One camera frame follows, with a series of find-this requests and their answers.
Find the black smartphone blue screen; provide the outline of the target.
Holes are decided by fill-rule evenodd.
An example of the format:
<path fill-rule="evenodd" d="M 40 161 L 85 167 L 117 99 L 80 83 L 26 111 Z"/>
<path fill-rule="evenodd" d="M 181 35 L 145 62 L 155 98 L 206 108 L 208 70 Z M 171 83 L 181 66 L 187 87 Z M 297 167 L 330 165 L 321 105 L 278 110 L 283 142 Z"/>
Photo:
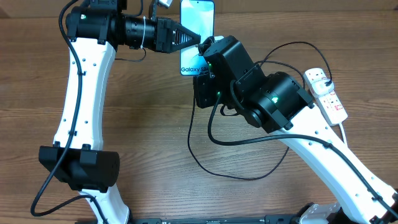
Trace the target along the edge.
<path fill-rule="evenodd" d="M 214 1 L 182 0 L 180 3 L 180 22 L 187 29 L 198 34 L 200 43 L 214 35 Z M 191 46 L 180 51 L 180 74 L 199 75 L 208 70 L 205 59 L 199 55 L 198 48 Z"/>

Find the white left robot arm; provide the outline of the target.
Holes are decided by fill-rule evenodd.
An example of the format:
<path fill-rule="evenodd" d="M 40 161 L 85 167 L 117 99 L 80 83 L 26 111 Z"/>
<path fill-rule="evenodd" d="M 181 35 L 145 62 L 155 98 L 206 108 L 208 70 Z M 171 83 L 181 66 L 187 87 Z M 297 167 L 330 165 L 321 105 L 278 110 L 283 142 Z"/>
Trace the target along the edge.
<path fill-rule="evenodd" d="M 132 223 L 116 181 L 117 152 L 103 149 L 102 121 L 106 86 L 120 45 L 172 53 L 197 45 L 200 36 L 181 23 L 158 17 L 152 1 L 149 16 L 126 14 L 126 1 L 71 1 L 58 24 L 70 50 L 70 71 L 60 125 L 51 146 L 42 146 L 39 161 L 56 178 L 85 199 L 96 223 Z"/>

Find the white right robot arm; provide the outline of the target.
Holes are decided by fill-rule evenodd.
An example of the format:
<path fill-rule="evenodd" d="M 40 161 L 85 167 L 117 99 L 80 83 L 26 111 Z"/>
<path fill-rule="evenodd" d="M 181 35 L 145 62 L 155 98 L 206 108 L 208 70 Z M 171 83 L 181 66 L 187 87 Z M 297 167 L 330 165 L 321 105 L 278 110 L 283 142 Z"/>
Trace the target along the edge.
<path fill-rule="evenodd" d="M 295 151 L 336 198 L 311 203 L 292 223 L 392 223 L 397 191 L 376 177 L 335 134 L 308 91 L 291 75 L 265 75 L 233 36 L 197 43 L 209 66 L 194 79 L 200 108 L 236 110 L 251 126 Z"/>

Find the white charger adapter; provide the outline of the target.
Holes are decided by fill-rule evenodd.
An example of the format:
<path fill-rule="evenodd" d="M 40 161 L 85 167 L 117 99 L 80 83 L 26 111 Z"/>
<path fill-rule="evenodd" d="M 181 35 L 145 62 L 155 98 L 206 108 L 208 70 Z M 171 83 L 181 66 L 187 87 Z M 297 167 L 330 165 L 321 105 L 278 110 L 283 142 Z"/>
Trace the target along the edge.
<path fill-rule="evenodd" d="M 315 98 L 329 94 L 334 88 L 334 83 L 329 79 L 319 80 L 311 84 L 312 94 Z"/>

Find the white power strip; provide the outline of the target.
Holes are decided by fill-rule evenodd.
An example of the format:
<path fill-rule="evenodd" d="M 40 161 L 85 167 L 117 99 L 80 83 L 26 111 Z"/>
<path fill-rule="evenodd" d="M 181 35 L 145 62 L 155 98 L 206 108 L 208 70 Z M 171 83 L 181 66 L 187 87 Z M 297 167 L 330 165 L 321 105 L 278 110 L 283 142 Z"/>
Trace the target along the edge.
<path fill-rule="evenodd" d="M 304 79 L 310 89 L 310 93 L 312 94 L 311 84 L 316 81 L 328 78 L 321 68 L 311 68 L 305 71 Z M 341 101 L 339 100 L 335 89 L 329 94 L 326 94 L 319 98 L 315 98 L 315 101 L 317 102 L 317 105 L 322 112 L 322 115 L 330 126 L 342 124 L 343 121 L 348 118 L 348 114 L 346 113 Z"/>

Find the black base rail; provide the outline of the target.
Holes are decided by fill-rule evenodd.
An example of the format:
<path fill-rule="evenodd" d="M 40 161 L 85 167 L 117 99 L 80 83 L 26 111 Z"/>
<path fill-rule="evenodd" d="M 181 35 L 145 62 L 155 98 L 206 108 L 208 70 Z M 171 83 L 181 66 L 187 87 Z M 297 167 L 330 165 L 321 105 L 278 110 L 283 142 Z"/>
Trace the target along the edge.
<path fill-rule="evenodd" d="M 298 223 L 299 218 L 304 212 L 295 214 L 277 214 L 265 215 L 264 217 L 234 217 L 234 218 L 185 218 L 185 219 L 160 219 L 160 218 L 146 218 L 146 219 L 132 219 L 128 221 L 131 224 L 290 224 Z"/>

